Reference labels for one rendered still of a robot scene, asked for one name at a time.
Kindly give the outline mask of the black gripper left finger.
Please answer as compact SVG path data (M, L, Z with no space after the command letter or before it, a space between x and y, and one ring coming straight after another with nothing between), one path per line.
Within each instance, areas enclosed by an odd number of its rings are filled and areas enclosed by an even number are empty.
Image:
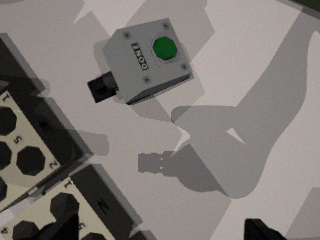
M18 240L79 240L79 215L64 213L32 237L34 238L25 237Z

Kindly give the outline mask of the beige bucket adapter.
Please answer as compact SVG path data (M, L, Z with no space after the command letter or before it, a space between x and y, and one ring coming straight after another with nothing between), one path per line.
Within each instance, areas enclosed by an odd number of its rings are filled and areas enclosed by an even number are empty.
M144 235L141 233L141 231L138 231L136 234L131 236L129 240L147 240Z
M6 91L31 94L36 88L0 38L0 96Z
M91 164L33 201L0 228L5 240L32 237L64 213L79 215L79 240L129 240L133 221Z
M83 156L42 97L12 91L0 96L0 213Z

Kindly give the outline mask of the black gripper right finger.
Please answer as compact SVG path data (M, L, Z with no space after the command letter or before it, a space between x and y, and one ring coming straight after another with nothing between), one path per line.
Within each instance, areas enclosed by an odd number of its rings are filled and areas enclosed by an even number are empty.
M269 228L261 219L245 219L244 240L287 240L283 235Z

